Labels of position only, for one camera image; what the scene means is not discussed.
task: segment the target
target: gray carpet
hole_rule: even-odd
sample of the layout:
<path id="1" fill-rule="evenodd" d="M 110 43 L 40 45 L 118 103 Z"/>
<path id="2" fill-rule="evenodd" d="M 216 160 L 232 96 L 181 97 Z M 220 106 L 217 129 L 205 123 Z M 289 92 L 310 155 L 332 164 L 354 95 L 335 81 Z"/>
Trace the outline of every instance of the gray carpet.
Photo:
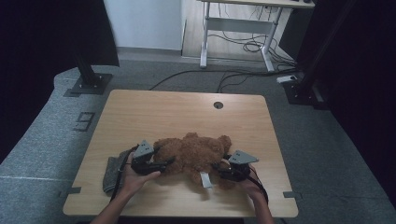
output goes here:
<path id="1" fill-rule="evenodd" d="M 236 68 L 212 64 L 208 70 Z M 58 75 L 48 103 L 1 164 L 0 223 L 90 220 L 68 217 L 62 210 L 108 94 L 115 89 L 148 90 L 174 73 L 197 69 L 196 63 L 145 61 L 120 61 L 120 68 L 95 66 L 96 72 L 114 75 L 106 92 L 76 98 L 64 93 L 78 79 L 78 70 Z M 154 90 L 216 92 L 222 75 L 184 74 Z M 296 218 L 277 218 L 276 223 L 396 223 L 387 195 L 330 111 L 289 105 L 276 77 L 251 77 L 223 92 L 260 94 L 267 101 L 300 211 Z M 73 131 L 81 112 L 94 113 L 87 132 Z"/>

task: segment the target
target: table top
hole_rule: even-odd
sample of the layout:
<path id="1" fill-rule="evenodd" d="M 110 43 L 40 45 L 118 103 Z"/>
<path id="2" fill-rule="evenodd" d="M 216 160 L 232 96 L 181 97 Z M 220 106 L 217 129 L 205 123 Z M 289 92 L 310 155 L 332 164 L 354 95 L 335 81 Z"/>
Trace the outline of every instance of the table top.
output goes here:
<path id="1" fill-rule="evenodd" d="M 254 5 L 254 6 L 268 6 L 268 7 L 299 7 L 299 8 L 313 8 L 315 3 L 305 3 L 303 0 L 298 2 L 291 0 L 198 0 L 201 2 L 210 3 L 226 3 L 226 4 L 240 4 L 240 5 Z"/>
<path id="2" fill-rule="evenodd" d="M 223 103 L 222 109 L 214 107 Z M 231 137 L 230 152 L 237 149 L 260 159 L 254 163 L 269 195 L 274 217 L 296 217 L 293 198 L 275 130 L 264 97 L 260 95 L 171 91 L 120 91 L 110 93 L 92 140 L 80 165 L 64 212 L 70 216 L 95 216 L 110 197 L 102 191 L 108 157 L 143 139 L 182 138 L 186 133 Z M 193 184 L 185 175 L 160 177 L 148 182 L 125 206 L 123 216 L 139 217 L 254 217 L 251 200 L 240 188 L 222 190 Z"/>

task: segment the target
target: brown teddy bear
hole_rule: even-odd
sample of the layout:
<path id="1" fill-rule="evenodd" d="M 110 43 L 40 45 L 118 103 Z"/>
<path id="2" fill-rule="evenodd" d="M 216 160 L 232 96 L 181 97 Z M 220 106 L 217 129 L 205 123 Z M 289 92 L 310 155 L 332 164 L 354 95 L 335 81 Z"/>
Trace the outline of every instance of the brown teddy bear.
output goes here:
<path id="1" fill-rule="evenodd" d="M 221 167 L 229 166 L 222 161 L 231 147 L 229 136 L 223 135 L 216 138 L 199 137 L 197 133 L 187 133 L 183 139 L 165 138 L 154 143 L 154 148 L 159 147 L 159 151 L 154 154 L 154 161 L 167 161 L 175 157 L 175 161 L 167 165 L 163 175 L 175 175 L 179 173 L 187 174 L 190 179 L 202 185 L 200 172 L 214 174 L 219 173 L 212 168 L 212 164 L 219 163 Z M 221 189 L 231 189 L 234 182 L 219 178 Z"/>

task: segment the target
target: desk leg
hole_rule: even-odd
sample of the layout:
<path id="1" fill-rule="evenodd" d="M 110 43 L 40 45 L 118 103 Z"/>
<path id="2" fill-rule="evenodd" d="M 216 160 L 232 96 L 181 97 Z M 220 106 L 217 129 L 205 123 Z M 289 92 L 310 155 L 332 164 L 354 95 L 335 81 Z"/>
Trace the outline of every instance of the desk leg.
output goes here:
<path id="1" fill-rule="evenodd" d="M 206 7 L 206 14 L 205 14 L 205 22 L 204 22 L 204 42 L 201 46 L 201 68 L 206 68 L 206 60 L 207 60 L 207 30 L 208 30 L 208 23 L 209 23 L 209 10 L 210 10 L 210 3 L 207 3 Z"/>
<path id="2" fill-rule="evenodd" d="M 275 31 L 276 31 L 277 24 L 279 22 L 280 14 L 282 14 L 282 9 L 283 9 L 283 7 L 279 7 L 277 9 L 276 18 L 275 18 L 274 23 L 273 23 L 273 25 L 271 27 L 270 34 L 269 34 L 269 36 L 267 38 L 267 41 L 265 42 L 264 48 L 262 48 L 262 57 L 264 58 L 265 65 L 267 66 L 268 72 L 274 72 L 275 71 L 275 69 L 274 69 L 274 67 L 272 65 L 272 62 L 271 62 L 271 55 L 269 53 L 269 49 L 271 47 L 271 42 L 272 42 L 272 40 L 274 38 L 274 34 L 275 34 Z"/>

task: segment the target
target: gray pouch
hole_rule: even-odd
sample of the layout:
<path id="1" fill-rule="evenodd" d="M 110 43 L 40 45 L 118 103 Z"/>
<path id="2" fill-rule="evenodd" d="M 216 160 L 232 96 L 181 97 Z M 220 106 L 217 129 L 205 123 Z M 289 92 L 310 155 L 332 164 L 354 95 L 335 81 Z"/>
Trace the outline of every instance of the gray pouch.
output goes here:
<path id="1" fill-rule="evenodd" d="M 105 193 L 109 193 L 116 187 L 117 176 L 119 174 L 119 169 L 121 164 L 126 156 L 128 156 L 128 152 L 131 150 L 126 150 L 120 153 L 118 158 L 109 157 L 107 161 L 107 168 L 105 172 L 105 177 L 103 178 L 103 191 Z"/>

